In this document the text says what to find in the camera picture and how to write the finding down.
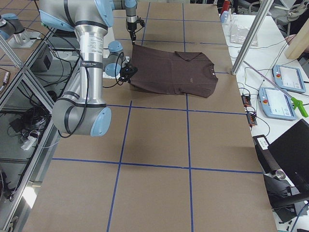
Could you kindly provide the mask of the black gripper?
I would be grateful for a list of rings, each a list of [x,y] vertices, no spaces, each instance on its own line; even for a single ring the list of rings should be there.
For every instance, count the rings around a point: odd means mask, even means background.
[[[128,32],[130,34],[130,38],[132,40],[132,44],[135,45],[137,23],[136,22],[127,22],[127,30],[128,30]]]
[[[131,83],[131,77],[135,74],[134,70],[120,71],[120,81]]]

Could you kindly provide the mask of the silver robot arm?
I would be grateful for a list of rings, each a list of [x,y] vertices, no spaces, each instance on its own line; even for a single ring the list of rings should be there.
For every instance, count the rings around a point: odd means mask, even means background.
[[[137,30],[137,3],[135,0],[114,0],[114,8],[116,10],[126,11],[126,29],[129,32],[132,44],[136,41]]]
[[[108,45],[104,57],[104,37],[113,27],[114,10],[125,10],[128,30],[135,34],[135,0],[42,0],[41,21],[52,28],[73,31],[80,45],[79,73],[57,99],[52,120],[59,133],[67,136],[103,136],[111,123],[112,112],[102,97],[103,75],[116,77],[125,56],[118,41]]]

